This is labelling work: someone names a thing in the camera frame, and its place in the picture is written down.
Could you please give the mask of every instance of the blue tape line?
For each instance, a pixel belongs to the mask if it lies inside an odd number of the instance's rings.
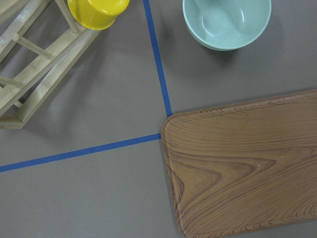
[[[149,142],[153,140],[159,140],[160,134],[153,134],[153,135],[147,135],[143,137],[138,137],[134,139],[129,139],[129,140],[123,140],[119,142],[114,142],[106,145],[100,145],[100,146],[95,146],[91,148],[86,148],[86,149],[81,149],[81,150],[75,150],[59,155],[52,155],[52,156],[47,156],[47,157],[42,157],[34,160],[29,160],[29,161],[24,161],[24,162],[19,162],[15,164],[10,164],[10,165],[4,165],[0,166],[0,173],[6,172],[6,171],[11,171],[11,170],[17,170],[21,168],[26,168],[34,165],[40,165],[40,164],[46,164],[54,161],[59,161],[59,160],[65,160],[65,159],[70,159],[78,156],[83,156],[83,155],[88,155],[88,154],[93,154],[93,153],[98,153],[106,150],[112,150],[116,148],[121,148],[121,147],[126,147],[130,145],[136,145],[144,142]]]
[[[166,86],[166,80],[165,80],[165,76],[164,76],[164,70],[163,70],[163,66],[162,66],[162,61],[160,59],[159,45],[158,45],[158,41],[157,41],[155,29],[154,29],[154,23],[153,23],[153,18],[152,18],[152,14],[151,14],[151,8],[150,8],[149,0],[143,0],[143,5],[144,5],[144,10],[145,10],[145,16],[147,18],[147,23],[148,23],[150,39],[151,39],[153,53],[154,53],[154,58],[155,58],[155,63],[156,63],[156,66],[157,66],[160,88],[162,90],[162,95],[163,95],[163,100],[164,100],[164,105],[165,105],[165,111],[166,111],[167,117],[169,117],[173,113],[172,113],[172,108],[170,106],[170,101],[169,101],[168,90],[167,90],[167,86]]]

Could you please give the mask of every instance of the yellow cup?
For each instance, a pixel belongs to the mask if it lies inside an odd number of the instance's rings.
[[[71,14],[84,27],[104,30],[128,7],[130,0],[67,0]]]

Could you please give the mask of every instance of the wooden rack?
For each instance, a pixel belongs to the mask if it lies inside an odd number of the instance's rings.
[[[46,49],[38,47],[23,35],[50,3],[51,0],[0,0],[0,25],[20,11],[0,37],[0,63],[16,44],[38,54],[14,78],[0,75],[0,128],[23,128],[100,33],[79,25],[65,2],[55,0],[69,29]],[[37,83],[38,86],[21,103],[19,99]],[[18,107],[17,112],[14,115],[6,114],[11,107]]]

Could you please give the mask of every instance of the gray surface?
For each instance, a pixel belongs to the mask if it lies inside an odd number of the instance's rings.
[[[57,16],[58,29],[52,24]],[[67,29],[60,16],[52,2],[26,38],[45,48],[56,38],[50,30],[61,34]],[[46,36],[45,42],[35,36]],[[21,55],[29,51],[20,50],[0,65],[0,75],[11,77],[23,69]],[[0,141],[6,140],[0,144],[0,165],[155,134],[165,118],[144,8],[138,1],[96,38],[23,130],[0,131]]]
[[[173,111],[317,87],[317,4],[273,0],[263,35],[233,52],[199,45],[181,0],[151,1]],[[46,47],[67,29],[52,2],[27,38]],[[35,55],[16,47],[13,77]],[[102,32],[20,131],[0,130],[0,166],[155,134],[165,119],[141,0]],[[0,237],[180,238],[159,141],[0,173]],[[315,238],[317,221],[237,238]]]
[[[264,33],[229,52],[195,41],[182,0],[151,3],[175,113],[317,87],[316,1],[273,0]]]

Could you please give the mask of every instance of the wood grain tray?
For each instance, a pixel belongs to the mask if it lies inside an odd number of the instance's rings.
[[[161,134],[185,237],[317,218],[317,90],[173,115]]]

